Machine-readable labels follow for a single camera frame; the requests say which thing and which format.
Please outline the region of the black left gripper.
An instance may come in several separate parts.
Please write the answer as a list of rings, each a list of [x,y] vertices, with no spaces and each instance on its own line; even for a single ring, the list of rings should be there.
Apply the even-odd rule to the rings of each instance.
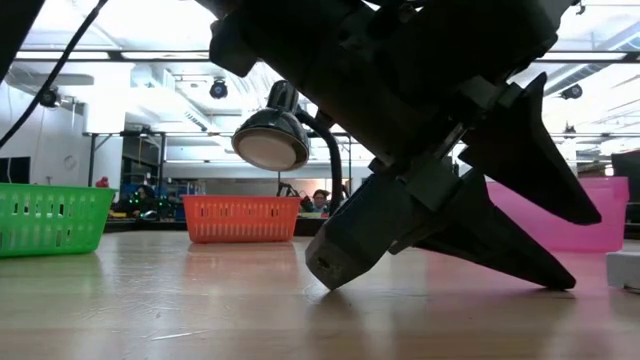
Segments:
[[[556,42],[573,0],[199,0],[210,60],[264,62],[373,155],[306,263],[329,289],[372,268],[471,170],[465,134]]]

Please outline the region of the white box with barcode labels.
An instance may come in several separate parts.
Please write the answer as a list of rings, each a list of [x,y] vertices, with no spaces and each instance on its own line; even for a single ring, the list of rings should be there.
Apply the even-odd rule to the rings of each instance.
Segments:
[[[640,293],[640,252],[608,253],[606,271],[609,286]]]

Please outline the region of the pink plastic bin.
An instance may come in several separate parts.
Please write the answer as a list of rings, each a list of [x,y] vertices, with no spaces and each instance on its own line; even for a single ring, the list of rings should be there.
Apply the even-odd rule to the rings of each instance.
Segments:
[[[552,215],[503,185],[490,181],[492,202],[548,251],[615,252],[622,248],[629,201],[625,177],[587,177],[579,180],[602,220],[581,226]]]

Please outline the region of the black monitor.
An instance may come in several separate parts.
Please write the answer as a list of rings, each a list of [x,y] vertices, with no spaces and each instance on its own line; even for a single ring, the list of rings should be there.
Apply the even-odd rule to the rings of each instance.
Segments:
[[[626,177],[629,189],[627,221],[640,224],[640,149],[611,155],[614,175]]]

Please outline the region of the black desk lamp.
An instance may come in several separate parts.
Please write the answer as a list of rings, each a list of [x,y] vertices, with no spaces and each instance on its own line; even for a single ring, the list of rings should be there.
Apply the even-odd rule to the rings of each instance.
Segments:
[[[332,177],[334,214],[342,202],[342,162],[339,146],[326,122],[311,116],[299,106],[299,93],[286,80],[271,86],[267,106],[251,115],[233,134],[232,148],[254,167],[290,172],[304,167],[310,158],[307,131],[311,129],[327,145]]]

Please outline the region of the orange plastic basket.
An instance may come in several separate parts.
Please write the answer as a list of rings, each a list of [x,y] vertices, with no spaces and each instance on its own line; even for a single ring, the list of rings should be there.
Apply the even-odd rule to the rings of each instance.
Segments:
[[[300,199],[184,195],[183,205],[193,243],[288,242],[294,236]]]

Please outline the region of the black background rack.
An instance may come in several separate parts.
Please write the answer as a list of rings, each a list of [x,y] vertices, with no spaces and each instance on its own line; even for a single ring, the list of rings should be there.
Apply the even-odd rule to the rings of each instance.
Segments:
[[[103,132],[103,133],[83,132],[82,135],[84,137],[90,138],[89,168],[88,168],[88,176],[87,176],[87,185],[89,187],[92,187],[94,185],[93,174],[94,174],[94,164],[95,164],[95,152],[99,147],[104,145],[109,139],[113,137],[120,137],[120,138],[138,138],[139,140],[141,140],[143,138],[159,137],[160,144],[157,145],[157,148],[159,149],[159,155],[158,155],[158,162],[156,164],[158,168],[157,186],[159,189],[162,189],[164,185],[164,166],[166,163],[166,149],[167,149],[167,133],[166,132],[123,130],[120,132]]]

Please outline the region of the green plastic basket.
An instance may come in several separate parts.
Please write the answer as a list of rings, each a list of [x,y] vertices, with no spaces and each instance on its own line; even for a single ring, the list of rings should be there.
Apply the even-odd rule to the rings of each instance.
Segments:
[[[0,258],[95,251],[111,188],[0,183]]]

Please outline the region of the black wall panel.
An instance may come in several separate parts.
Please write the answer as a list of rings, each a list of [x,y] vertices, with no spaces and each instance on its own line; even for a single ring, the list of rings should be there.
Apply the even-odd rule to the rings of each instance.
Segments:
[[[0,183],[30,183],[30,157],[0,157]]]

